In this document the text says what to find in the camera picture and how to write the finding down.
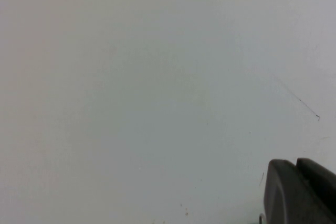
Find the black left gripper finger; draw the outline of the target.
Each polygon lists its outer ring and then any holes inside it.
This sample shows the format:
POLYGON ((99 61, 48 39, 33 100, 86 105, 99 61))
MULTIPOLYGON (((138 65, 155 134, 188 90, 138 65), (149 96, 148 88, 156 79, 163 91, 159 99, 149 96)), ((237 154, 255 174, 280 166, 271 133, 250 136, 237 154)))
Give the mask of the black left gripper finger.
POLYGON ((264 223, 335 223, 335 174, 308 158, 268 164, 264 223))

